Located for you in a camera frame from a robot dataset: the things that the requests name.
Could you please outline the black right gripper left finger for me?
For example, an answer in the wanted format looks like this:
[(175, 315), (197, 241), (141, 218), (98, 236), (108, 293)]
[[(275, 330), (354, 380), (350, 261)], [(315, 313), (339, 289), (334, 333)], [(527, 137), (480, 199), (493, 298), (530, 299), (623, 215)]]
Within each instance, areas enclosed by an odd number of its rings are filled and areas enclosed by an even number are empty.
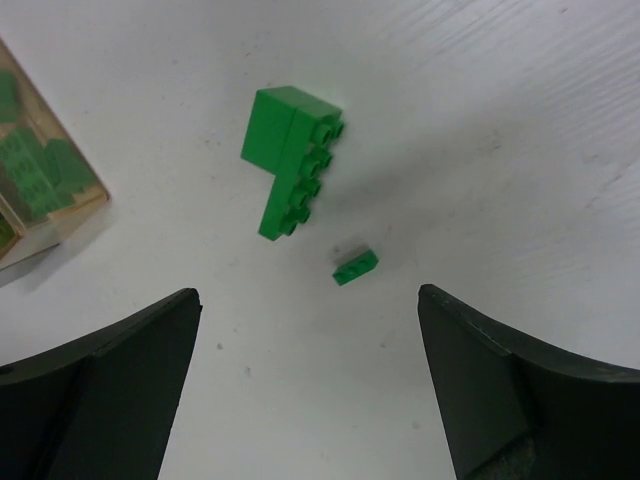
[(201, 312), (185, 288), (2, 366), (2, 478), (157, 478)]

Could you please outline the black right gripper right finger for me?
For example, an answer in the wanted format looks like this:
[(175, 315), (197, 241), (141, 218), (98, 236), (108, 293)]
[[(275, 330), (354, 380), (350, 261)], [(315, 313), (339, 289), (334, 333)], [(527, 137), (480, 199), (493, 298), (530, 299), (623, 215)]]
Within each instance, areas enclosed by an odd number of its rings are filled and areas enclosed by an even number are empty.
[(418, 317), (457, 478), (638, 478), (638, 370), (548, 344), (431, 284)]

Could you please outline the green 2x4 lego brick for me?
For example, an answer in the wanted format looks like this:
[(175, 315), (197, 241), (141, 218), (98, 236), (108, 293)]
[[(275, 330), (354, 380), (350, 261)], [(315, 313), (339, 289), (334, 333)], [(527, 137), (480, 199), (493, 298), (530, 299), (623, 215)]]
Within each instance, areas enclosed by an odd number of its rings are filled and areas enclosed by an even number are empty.
[(28, 208), (28, 223), (74, 204), (71, 194), (57, 193), (49, 182), (44, 147), (31, 128), (16, 127), (1, 141), (1, 165)]

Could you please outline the green lego brick stack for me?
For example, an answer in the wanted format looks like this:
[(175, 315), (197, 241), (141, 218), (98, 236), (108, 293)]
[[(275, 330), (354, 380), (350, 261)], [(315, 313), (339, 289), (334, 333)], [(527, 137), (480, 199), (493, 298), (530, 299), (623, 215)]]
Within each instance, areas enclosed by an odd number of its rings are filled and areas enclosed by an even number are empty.
[(294, 86), (256, 92), (241, 158), (274, 176), (261, 236), (275, 241), (306, 223), (344, 127), (341, 108)]

